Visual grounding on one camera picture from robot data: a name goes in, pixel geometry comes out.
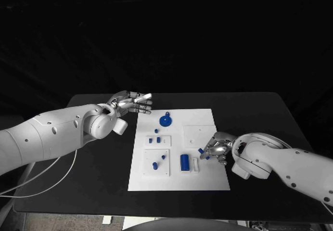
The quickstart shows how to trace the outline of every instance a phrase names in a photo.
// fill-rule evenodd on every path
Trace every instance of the small blue part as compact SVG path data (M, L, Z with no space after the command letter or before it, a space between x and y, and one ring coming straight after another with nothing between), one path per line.
M189 171L189 155L187 154L180 155L180 168L182 168L182 171Z
M200 155L202 155L202 154L203 154L203 152L205 152L200 148L199 148L199 150L197 150L197 151L199 151Z
M166 115L160 118L160 125L163 127L170 126L171 124L171 118L170 118L170 113L167 112Z
M157 170L157 163L156 162L153 163L153 168L154 168L154 170Z

